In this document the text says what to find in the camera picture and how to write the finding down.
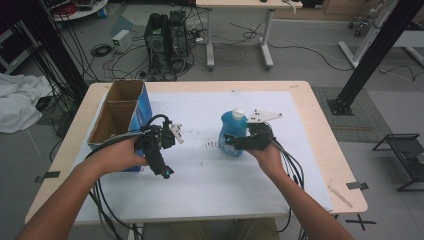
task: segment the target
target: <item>chair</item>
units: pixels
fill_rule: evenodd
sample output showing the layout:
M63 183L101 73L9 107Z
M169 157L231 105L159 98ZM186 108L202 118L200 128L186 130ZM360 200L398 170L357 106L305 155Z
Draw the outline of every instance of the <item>chair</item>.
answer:
M398 188L398 192L424 192L424 189L406 189L415 182L424 182L424 164L418 160L423 156L424 148L417 140L419 136L418 133L388 134L372 149L373 151L390 150L377 149L382 143L388 143L412 179Z
M359 27L355 30L355 33L354 33L355 37L361 36L361 30L364 27L367 27L370 24L372 24L373 21L378 17L378 13L380 12L380 9L383 7L384 2L386 2L386 0L380 0L378 2L377 7L371 8L367 15L355 17L354 20L350 22L349 25L347 25L349 29L352 29L354 26L354 22L359 22Z

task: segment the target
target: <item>black metal frame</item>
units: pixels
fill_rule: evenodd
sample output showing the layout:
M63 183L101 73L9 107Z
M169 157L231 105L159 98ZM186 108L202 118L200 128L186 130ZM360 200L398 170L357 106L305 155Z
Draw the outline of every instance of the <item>black metal frame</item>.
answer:
M423 5L424 0L398 1L342 91L336 99L328 101L333 115L350 115L356 96Z
M416 156L424 152L423 146L418 142L418 133L388 134L372 150L392 150L402 163L409 177L412 179L397 189L398 192L424 192L424 189L406 189L416 182L424 182L424 165L420 164ZM382 143L388 143L390 149L377 149Z

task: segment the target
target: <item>gray floor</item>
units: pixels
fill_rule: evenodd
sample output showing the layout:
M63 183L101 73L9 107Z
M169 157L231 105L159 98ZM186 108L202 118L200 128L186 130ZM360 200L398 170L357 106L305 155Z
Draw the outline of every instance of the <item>gray floor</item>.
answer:
M111 44L113 31L120 26L131 27L138 36L144 32L144 26L137 15L147 16L151 11L143 7L142 11L129 11L132 5L109 7L109 17L99 19L89 16L73 22L79 40L89 55L90 49L100 43ZM245 27L246 20L235 20ZM361 38L355 38L353 31L347 29L345 22L313 22L313 21L275 21L272 33L275 37L270 42L278 46L298 44L318 49L335 58L328 58L334 66L349 69L343 53L337 46L338 41L346 42L355 49ZM301 48L271 49L275 67L267 70L257 47L258 36L249 42L236 46L219 44L227 39L241 39L242 29L232 27L228 22L214 25L213 33L217 46L217 61L214 72L205 67L204 47L198 46L195 51L193 68L178 81L225 81L225 80L305 80L317 87L343 87L352 71L338 71L330 68L316 53ZM146 56L145 48L120 60L116 69L130 71ZM92 68L99 79L110 81L104 76L103 63L110 58L96 58ZM406 65L417 74L424 71L407 53L400 48L392 49L381 63L383 70ZM40 75L31 60L27 60L17 69L15 74ZM420 75L414 85L406 69L397 69L393 74L375 72L367 82L365 89L380 110L387 124L394 133L424 133L424 74ZM36 176L43 175L49 169L49 154L59 140L51 126L34 125L27 130L13 134L0 134L0 239L12 239L24 225L24 217L40 187L34 182ZM398 193L396 188L408 181L408 176L391 152L372 152L373 144L340 142L340 147L359 182L366 182L368 190L363 193L368 202L368 211L361 213L362 220L374 221L366 224L362 230L360 224L346 223L346 220L357 220L355 214L339 216L342 223L357 239L422 239L424 236L424 193ZM277 219L279 227L286 219ZM226 229L231 222L214 222L211 231L215 239L224 239ZM293 220L288 230L280 234L281 239L295 239L298 223ZM145 239L167 239L168 224L148 224L145 227ZM75 226L70 239L106 239L101 226Z

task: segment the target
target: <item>human arm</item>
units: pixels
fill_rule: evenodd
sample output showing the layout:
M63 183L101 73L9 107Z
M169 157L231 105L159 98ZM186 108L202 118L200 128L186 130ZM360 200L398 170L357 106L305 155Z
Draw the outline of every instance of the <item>human arm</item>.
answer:
M66 239L90 189L103 175L147 165L135 138L106 147L78 164L21 230L17 239Z
M264 173L283 194L311 239L353 239L350 233L285 172L280 150L273 144L263 151L250 150Z

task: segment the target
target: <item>white tabletop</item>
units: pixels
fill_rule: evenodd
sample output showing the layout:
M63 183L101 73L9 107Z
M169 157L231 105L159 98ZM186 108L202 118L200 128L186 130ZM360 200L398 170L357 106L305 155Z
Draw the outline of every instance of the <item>white tabletop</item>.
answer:
M302 165L305 191L326 210L333 210L289 92L150 93L149 98L153 114L165 114L174 123L183 125L185 142L161 151L165 162L175 171L170 179L155 176L148 167L140 173L113 173L102 177L106 199L121 220L146 223L288 214L287 202L250 154L234 158L218 147L221 115L235 108L244 109L247 116L255 109L283 114L282 118L269 122L274 135ZM74 165L91 152L87 139L96 118L90 124ZM76 223L97 221L97 208L89 197Z
M28 214L27 222L34 213L44 204L52 193L61 185L69 175L72 166L84 142L90 123L96 114L96 110L110 88L110 83L97 83L90 86L84 101L60 147L56 158L49 171L60 171L58 178L45 179ZM346 183L356 181L341 149L325 119L325 116L312 92L309 84L304 81L222 81L222 82L164 82L146 83L149 93L176 93L176 92L222 92L231 90L241 91L287 91L296 106L302 126L307 136L309 145L320 169L323 181L330 196L334 214L358 213L367 209L362 192L359 189L350 190ZM171 167L180 167L182 164L174 164L171 156L165 156L166 162ZM177 178L180 170L171 178ZM163 184L169 183L160 177L148 174L152 181Z

